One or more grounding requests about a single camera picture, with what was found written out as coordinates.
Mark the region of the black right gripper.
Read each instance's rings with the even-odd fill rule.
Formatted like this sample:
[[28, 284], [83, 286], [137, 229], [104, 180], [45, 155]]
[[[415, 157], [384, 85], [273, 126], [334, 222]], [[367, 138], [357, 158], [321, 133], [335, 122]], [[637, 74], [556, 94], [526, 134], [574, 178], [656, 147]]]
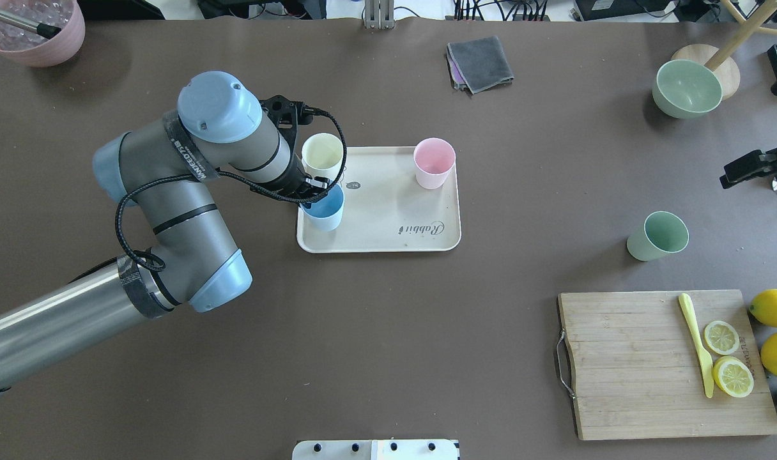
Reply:
[[724, 189], [752, 178], [773, 176], [777, 180], [777, 148], [763, 152], [760, 149], [742, 155], [724, 166], [725, 174], [719, 178]]

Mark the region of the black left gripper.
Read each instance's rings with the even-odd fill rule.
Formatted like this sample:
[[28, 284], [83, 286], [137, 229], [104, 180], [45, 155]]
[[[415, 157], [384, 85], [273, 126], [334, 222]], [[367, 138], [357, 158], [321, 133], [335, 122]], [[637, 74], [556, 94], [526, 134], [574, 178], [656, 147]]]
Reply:
[[315, 116], [329, 117], [327, 111], [309, 107], [305, 102], [290, 101], [277, 95], [261, 102], [264, 114], [277, 129], [280, 139], [273, 160], [285, 160], [284, 170], [274, 180], [258, 184], [281, 201], [314, 203], [327, 195], [329, 178], [307, 174], [303, 160], [295, 151], [299, 125], [309, 125]]

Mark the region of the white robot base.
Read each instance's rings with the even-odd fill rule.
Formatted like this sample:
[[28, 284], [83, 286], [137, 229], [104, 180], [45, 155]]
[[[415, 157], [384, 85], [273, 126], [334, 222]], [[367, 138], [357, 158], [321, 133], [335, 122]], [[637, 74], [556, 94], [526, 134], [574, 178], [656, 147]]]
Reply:
[[292, 459], [459, 459], [459, 442], [448, 439], [304, 440]]

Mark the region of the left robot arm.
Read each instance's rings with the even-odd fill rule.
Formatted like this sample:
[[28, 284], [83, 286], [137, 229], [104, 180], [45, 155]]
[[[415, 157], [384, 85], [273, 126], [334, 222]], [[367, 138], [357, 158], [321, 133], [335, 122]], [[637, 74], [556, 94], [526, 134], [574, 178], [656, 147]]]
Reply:
[[0, 316], [0, 395], [182, 303], [208, 312], [246, 292], [253, 277], [207, 185], [231, 178], [312, 208], [339, 181], [305, 172], [295, 153], [298, 126], [315, 116], [331, 114], [260, 100], [230, 73], [207, 71], [160, 119], [102, 146], [93, 172], [116, 204], [123, 252]]

